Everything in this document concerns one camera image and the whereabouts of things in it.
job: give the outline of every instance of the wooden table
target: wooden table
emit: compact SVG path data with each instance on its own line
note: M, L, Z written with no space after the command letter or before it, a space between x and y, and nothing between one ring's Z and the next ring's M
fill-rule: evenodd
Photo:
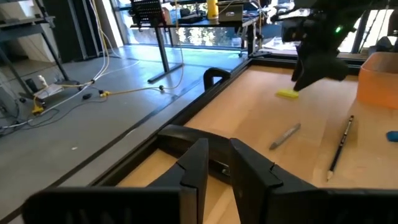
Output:
M239 138L294 175L333 188L398 189L398 144L386 133L398 129L398 110L358 103L357 77L343 82L321 80L302 90L296 100L275 96L292 88L291 70L251 67L186 126L228 138ZM355 120L333 178L326 172L349 116ZM296 123L302 127L276 150L277 137ZM144 187L177 159L158 150L131 172L120 187ZM205 223L239 223L232 187L208 179Z

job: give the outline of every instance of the concrete floor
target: concrete floor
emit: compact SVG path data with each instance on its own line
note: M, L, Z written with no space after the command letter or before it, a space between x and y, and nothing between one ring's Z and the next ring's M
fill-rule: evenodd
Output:
M108 68L111 73L99 79L95 87L109 91L144 88L151 86L146 82L149 77L162 71L157 47L127 46L119 49L118 53L129 59L111 58ZM170 62L181 61L179 49L167 49L167 54ZM184 49L183 54L185 62L183 80L174 90L168 90L167 93L145 90L110 96L104 103L81 106L54 124L21 130L0 138L0 220L40 189L50 185L84 186L90 183L203 93L201 78L208 67L231 70L242 61L238 58L237 52ZM87 62L65 64L65 70L71 78L87 82L101 66L102 58L97 58ZM24 79L29 77L36 79L37 75L43 75L47 80L53 80L55 72L53 68L45 69ZM181 73L182 70L179 69L154 86L174 86L178 83ZM14 91L21 89L15 80L11 80L8 84ZM88 92L93 93L92 101L103 100L98 97L96 90L85 90L85 93ZM57 103L74 93L76 90L71 88L54 101ZM63 116L79 103L81 95L59 106L60 112L52 120ZM21 108L24 110L23 114L29 114L32 103L28 101L21 105ZM96 160L77 170L78 172L72 177L65 178L66 181L59 180L153 111L160 113L131 130L115 145L107 147L109 149ZM48 119L51 113L32 123Z

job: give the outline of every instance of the orange container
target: orange container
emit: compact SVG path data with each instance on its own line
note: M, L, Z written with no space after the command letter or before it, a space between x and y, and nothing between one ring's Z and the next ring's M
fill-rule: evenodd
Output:
M359 72L359 101L398 109L398 53L373 53Z

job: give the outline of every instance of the pen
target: pen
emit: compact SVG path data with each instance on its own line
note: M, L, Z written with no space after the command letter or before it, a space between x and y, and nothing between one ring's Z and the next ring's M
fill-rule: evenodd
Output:
M301 124L296 124L295 126L293 126L293 128L290 128L285 134L283 134L279 139L276 139L270 146L269 149L276 149L277 147L279 147L284 141L286 141L286 139L288 139L289 137L291 137L292 134L294 134L294 132L296 132L297 130L299 130L301 127Z
M328 176L326 178L327 181L329 181L331 179L331 177L333 177L338 158L340 157L341 151L343 150L343 146L344 146L344 143L346 142L347 134L348 134L348 131L353 123L353 120L354 120L354 116L351 115L348 120L346 131L344 132L343 137L341 138L340 144L337 147L335 158L333 158L333 162L331 163L331 166L329 168Z

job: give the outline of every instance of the black pencil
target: black pencil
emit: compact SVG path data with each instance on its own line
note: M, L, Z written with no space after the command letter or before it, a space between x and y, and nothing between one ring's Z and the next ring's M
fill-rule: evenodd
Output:
M344 132L343 137L341 138L340 144L338 145L338 148L337 148L337 151L335 154L335 158L333 159L333 162L331 163L331 166L329 168L328 177L326 178L327 181L329 181L331 179L331 177L333 177L333 173L335 171L335 167L336 167L338 158L340 157L341 151L343 150L343 146L344 146L344 143L346 142L347 134L348 134L349 128L351 127L351 124L353 123L353 120L354 120L354 116L351 115L348 120L346 131Z

